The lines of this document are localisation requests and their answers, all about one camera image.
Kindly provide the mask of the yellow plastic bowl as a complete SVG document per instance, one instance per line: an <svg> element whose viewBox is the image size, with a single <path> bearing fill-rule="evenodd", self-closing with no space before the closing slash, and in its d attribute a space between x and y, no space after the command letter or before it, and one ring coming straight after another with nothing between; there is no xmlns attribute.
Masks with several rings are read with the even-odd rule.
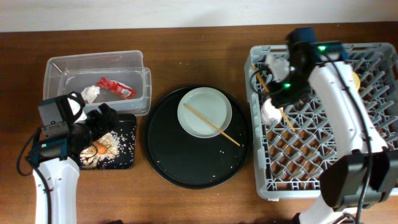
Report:
<svg viewBox="0 0 398 224"><path fill-rule="evenodd" d="M353 72L353 81L354 81L354 85L356 88L356 91L359 91L360 87L361 87L361 81L358 77L358 74L356 72Z"/></svg>

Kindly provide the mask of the pink plastic cup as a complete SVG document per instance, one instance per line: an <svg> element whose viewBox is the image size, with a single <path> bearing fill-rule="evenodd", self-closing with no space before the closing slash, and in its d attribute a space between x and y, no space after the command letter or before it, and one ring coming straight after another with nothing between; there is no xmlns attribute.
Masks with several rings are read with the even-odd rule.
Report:
<svg viewBox="0 0 398 224"><path fill-rule="evenodd" d="M282 119L282 113L272 104L272 99L268 98L261 107L261 120L265 125L279 123Z"/></svg>

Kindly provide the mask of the red snack wrapper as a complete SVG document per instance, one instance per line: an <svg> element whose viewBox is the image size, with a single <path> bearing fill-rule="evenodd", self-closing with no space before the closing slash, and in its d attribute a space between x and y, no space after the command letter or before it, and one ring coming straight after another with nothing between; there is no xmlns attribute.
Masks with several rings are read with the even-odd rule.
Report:
<svg viewBox="0 0 398 224"><path fill-rule="evenodd" d="M107 79L105 77L101 77L96 85L100 88L111 91L112 93L118 95L124 100L129 100L133 98L133 96L136 94L136 91L131 87L115 80Z"/></svg>

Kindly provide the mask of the wooden chopstick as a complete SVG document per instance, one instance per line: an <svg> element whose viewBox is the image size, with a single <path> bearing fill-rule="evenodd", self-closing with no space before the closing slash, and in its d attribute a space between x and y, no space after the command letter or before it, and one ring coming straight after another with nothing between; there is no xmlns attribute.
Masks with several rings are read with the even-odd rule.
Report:
<svg viewBox="0 0 398 224"><path fill-rule="evenodd" d="M199 117L202 121L204 121L205 123L207 123L208 125L210 125L213 129L215 129L216 131L218 131L221 135L223 135L224 137L226 137L227 139L229 139L231 142L233 142L235 145L237 146L241 146L237 141L235 141L232 137L230 137L229 135L227 135L224 131L222 131L220 128L218 128L217 126L215 126L212 122L210 122L208 119L206 119L203 115L201 115L199 112L197 112L196 110L194 110L191 106L189 106L188 104L184 103L183 104L184 107L186 107L186 109L190 110L193 114L195 114L197 117Z"/></svg>
<svg viewBox="0 0 398 224"><path fill-rule="evenodd" d="M261 77L261 71L258 70L254 65L251 65L251 68L254 72L254 75L256 76L257 80L259 81L259 83L261 84L261 86L263 87L263 94L267 95L269 93L269 89L264 81L264 79ZM282 108L279 108L279 111L282 115L282 117L285 119L286 123L289 125L289 128L293 131L296 132L293 124L291 123L290 119L288 119L286 113L283 111Z"/></svg>

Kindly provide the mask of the white tissue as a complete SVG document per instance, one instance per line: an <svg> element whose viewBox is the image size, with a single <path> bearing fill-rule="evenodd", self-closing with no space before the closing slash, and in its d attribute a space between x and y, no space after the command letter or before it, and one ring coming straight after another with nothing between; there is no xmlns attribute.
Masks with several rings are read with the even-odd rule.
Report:
<svg viewBox="0 0 398 224"><path fill-rule="evenodd" d="M93 103L99 94L100 87L95 85L88 86L81 92L82 98L88 103Z"/></svg>

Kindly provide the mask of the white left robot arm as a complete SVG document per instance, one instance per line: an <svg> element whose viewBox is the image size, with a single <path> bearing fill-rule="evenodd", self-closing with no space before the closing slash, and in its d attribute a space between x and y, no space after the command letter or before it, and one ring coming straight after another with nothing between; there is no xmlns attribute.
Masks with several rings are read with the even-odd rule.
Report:
<svg viewBox="0 0 398 224"><path fill-rule="evenodd" d="M26 161L35 180L36 223L76 223L76 188L80 154L119 124L118 112L106 103L85 113L80 93L41 101L43 125L26 142Z"/></svg>

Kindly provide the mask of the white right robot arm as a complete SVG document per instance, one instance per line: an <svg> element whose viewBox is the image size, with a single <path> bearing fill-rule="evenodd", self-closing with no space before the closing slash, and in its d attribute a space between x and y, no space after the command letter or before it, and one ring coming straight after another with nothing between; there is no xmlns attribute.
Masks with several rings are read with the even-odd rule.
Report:
<svg viewBox="0 0 398 224"><path fill-rule="evenodd" d="M321 100L336 142L338 160L319 178L320 196L293 223L360 222L361 212L390 196L397 182L397 151L369 118L355 88L353 69L340 41L320 42L311 27L285 39L286 76L272 69L270 98L276 108L292 105L314 90Z"/></svg>

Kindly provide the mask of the orange carrot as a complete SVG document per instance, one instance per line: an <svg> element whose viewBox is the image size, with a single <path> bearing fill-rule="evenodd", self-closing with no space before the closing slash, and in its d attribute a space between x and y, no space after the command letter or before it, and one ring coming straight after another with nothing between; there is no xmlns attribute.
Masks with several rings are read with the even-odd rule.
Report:
<svg viewBox="0 0 398 224"><path fill-rule="evenodd" d="M96 148L98 154L105 154L108 151L108 148L101 143L94 142L93 145Z"/></svg>

